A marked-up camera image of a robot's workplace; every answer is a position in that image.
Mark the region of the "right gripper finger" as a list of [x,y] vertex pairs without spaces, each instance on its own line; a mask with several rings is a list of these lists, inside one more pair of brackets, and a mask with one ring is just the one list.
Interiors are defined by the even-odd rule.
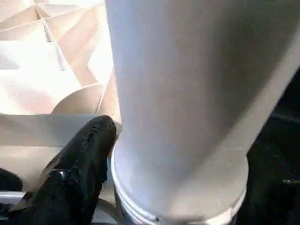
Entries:
[[117,128],[107,115],[88,121],[48,163],[37,184],[9,212],[11,225],[89,225]]

